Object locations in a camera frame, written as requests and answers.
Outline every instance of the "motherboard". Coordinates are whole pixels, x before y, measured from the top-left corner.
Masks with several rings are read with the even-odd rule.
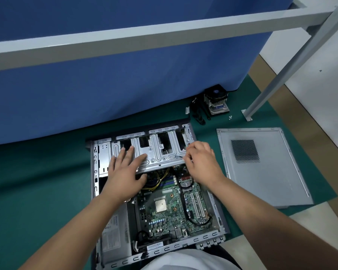
[[[137,194],[138,231],[149,239],[168,236],[171,241],[207,229],[208,214],[200,186],[186,166],[178,165],[148,175],[147,185]]]

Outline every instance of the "ventilation grille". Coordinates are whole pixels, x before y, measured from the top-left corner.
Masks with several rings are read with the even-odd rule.
[[[254,140],[231,140],[231,142],[237,163],[260,163]]]

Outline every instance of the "pcie slot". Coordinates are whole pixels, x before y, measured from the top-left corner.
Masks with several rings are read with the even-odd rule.
[[[195,216],[196,216],[197,219],[199,219],[199,218],[200,218],[200,216],[199,216],[199,211],[198,211],[198,208],[196,207],[196,204],[195,204],[194,195],[191,193],[191,194],[190,194],[190,197],[191,197],[191,199],[192,199],[193,208],[194,208],[194,210],[195,210]]]
[[[199,205],[199,208],[200,208],[201,216],[202,216],[203,218],[205,218],[205,213],[204,213],[203,205],[201,204],[201,200],[200,200],[198,191],[195,192],[195,196],[196,196],[196,199],[197,199],[197,201],[198,201],[198,205]]]

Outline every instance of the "white metal bar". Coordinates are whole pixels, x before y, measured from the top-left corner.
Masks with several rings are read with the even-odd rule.
[[[0,70],[318,25],[330,8],[299,8],[0,42]]]
[[[265,90],[243,112],[247,121],[251,116],[338,30],[338,6],[317,33],[294,55]]]

